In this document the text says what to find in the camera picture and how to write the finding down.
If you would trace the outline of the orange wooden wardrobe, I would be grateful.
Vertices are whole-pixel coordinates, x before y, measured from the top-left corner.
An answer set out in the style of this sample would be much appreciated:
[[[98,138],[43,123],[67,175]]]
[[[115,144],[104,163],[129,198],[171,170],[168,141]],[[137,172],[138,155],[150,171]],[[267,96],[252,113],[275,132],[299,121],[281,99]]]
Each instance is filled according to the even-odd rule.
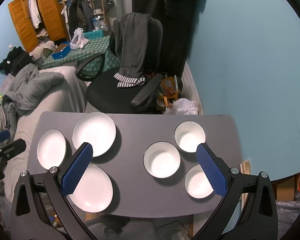
[[[62,5],[58,0],[36,0],[42,24],[51,41],[69,39],[64,16],[61,14]],[[18,37],[28,53],[39,44],[36,28],[32,23],[29,0],[13,0],[8,4],[10,16]]]

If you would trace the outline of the black clothes pile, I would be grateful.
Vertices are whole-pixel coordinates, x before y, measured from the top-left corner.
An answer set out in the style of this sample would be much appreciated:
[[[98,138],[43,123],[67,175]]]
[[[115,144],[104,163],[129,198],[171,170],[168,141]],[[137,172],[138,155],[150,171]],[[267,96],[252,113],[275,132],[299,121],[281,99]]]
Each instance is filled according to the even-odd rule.
[[[1,74],[16,76],[26,65],[34,64],[32,57],[21,47],[13,47],[7,57],[0,63]]]

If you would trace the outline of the blue box on table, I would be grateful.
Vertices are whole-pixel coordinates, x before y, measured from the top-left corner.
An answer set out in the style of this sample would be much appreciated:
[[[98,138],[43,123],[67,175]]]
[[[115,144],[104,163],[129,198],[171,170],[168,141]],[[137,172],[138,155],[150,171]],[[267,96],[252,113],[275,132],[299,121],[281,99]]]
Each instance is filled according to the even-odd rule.
[[[62,59],[66,57],[71,51],[70,42],[61,43],[51,54],[54,60]]]

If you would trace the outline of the white plastic bag on floor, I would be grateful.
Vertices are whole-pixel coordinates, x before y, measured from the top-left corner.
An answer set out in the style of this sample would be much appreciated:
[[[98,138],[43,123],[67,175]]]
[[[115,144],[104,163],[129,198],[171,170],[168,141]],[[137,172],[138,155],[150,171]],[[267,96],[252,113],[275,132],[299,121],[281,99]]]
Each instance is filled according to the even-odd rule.
[[[186,98],[181,98],[172,103],[170,108],[167,108],[166,115],[197,115],[198,107],[194,101]]]

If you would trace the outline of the black hanging coat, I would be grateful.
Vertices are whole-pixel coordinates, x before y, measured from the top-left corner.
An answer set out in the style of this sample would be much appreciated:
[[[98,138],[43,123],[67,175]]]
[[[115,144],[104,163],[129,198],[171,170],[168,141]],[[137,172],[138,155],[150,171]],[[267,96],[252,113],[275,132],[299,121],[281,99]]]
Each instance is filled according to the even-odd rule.
[[[160,66],[166,75],[181,77],[189,52],[198,0],[132,0],[132,11],[160,21],[163,38]]]

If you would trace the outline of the orange bag on floor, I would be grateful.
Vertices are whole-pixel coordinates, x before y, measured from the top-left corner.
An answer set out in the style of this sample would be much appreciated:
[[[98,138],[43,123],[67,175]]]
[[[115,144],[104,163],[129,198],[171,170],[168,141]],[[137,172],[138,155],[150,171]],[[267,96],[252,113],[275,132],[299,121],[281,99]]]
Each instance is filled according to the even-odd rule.
[[[172,108],[173,103],[179,99],[179,86],[177,77],[169,76],[163,78],[157,93],[158,106]]]

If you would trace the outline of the white bowl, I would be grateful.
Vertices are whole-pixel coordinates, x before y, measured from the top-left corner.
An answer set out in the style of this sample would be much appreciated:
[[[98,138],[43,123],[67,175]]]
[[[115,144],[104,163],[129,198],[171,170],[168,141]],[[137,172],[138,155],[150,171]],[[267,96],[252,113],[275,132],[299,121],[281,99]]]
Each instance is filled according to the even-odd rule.
[[[213,193],[213,188],[199,164],[189,169],[184,186],[186,192],[196,199],[206,198]]]
[[[174,132],[174,140],[177,146],[184,152],[194,153],[197,146],[205,143],[206,134],[202,126],[194,121],[180,123]]]
[[[151,144],[143,155],[145,170],[155,178],[168,178],[180,167],[180,154],[169,142],[159,141]]]

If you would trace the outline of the white bag on table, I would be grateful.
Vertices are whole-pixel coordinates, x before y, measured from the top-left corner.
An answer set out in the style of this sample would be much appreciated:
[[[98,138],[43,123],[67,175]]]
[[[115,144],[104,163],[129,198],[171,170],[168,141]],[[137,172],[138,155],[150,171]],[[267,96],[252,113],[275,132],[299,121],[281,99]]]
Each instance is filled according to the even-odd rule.
[[[81,49],[85,46],[85,37],[82,28],[77,28],[70,42],[71,50]]]

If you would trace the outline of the white plate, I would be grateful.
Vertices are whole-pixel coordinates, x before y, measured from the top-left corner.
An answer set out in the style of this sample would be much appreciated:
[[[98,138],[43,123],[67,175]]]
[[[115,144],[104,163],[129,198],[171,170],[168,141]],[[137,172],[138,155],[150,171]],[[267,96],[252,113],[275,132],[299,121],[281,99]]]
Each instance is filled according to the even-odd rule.
[[[95,164],[89,164],[69,197],[81,210],[98,213],[111,204],[113,194],[113,185],[106,172]]]
[[[89,113],[76,123],[72,142],[78,149],[84,142],[93,148],[93,157],[105,154],[116,138],[116,126],[113,119],[101,112]]]
[[[66,156],[66,140],[62,132],[50,129],[45,132],[37,145],[37,159],[40,165],[49,170],[61,165]]]

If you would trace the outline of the grey sweatpants on chair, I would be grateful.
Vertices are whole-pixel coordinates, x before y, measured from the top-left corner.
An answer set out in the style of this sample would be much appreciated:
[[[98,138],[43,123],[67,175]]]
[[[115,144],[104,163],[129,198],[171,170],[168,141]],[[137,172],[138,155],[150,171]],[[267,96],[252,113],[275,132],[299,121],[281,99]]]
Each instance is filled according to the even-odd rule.
[[[137,87],[146,82],[142,68],[151,19],[148,14],[131,12],[114,21],[115,53],[120,62],[119,71],[114,75],[117,88]]]

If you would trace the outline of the green checkered tablecloth table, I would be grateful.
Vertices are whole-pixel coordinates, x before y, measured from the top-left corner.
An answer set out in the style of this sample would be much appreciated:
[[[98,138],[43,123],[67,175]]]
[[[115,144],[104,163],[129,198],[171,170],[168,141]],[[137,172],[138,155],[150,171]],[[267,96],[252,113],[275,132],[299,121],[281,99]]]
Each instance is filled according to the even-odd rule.
[[[96,38],[90,40],[83,48],[70,50],[68,55],[66,55],[66,57],[62,59],[54,60],[50,55],[44,61],[40,69],[50,69],[61,66],[74,66],[75,68],[77,68],[87,58],[98,53],[103,53],[105,55],[104,68],[102,72],[105,72],[112,68],[119,68],[119,61],[117,57],[111,52],[109,42],[109,36]]]

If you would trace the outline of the teal cardboard box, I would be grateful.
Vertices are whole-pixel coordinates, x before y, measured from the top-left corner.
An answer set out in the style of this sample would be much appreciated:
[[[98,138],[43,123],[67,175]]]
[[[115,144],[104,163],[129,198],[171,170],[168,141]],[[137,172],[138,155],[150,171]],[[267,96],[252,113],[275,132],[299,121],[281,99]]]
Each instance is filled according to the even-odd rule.
[[[93,40],[96,38],[102,38],[106,36],[106,33],[104,32],[104,30],[95,30],[95,31],[89,31],[84,34],[84,38],[88,39],[88,40]]]

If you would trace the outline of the black office chair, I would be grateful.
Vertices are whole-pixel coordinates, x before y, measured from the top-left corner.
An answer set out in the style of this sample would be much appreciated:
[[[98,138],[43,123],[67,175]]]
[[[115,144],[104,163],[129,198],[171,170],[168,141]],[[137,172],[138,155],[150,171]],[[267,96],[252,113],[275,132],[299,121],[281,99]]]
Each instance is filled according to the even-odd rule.
[[[120,66],[104,70],[106,55],[99,52],[76,69],[76,76],[90,83],[87,101],[103,113],[154,113],[164,77],[159,68],[162,24],[148,14],[132,12],[116,20],[113,28],[109,47]]]

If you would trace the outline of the grey duvet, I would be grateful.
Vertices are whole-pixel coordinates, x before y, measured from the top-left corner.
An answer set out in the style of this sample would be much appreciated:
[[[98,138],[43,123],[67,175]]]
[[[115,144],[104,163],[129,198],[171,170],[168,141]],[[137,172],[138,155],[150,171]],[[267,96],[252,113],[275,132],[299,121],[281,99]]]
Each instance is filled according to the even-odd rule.
[[[28,64],[14,77],[5,93],[2,106],[7,116],[22,116],[34,110],[43,96],[54,86],[64,82],[64,75],[55,72],[41,73],[34,64]]]

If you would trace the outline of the clothes rack with garments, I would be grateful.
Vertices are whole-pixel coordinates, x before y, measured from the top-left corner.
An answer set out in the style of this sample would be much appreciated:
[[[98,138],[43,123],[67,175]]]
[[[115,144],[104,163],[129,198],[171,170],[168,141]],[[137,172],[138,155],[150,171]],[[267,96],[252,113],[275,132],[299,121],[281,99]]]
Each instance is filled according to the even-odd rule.
[[[72,39],[75,30],[83,29],[84,33],[94,30],[93,10],[90,8],[87,0],[70,0],[61,12],[65,19],[66,29]]]

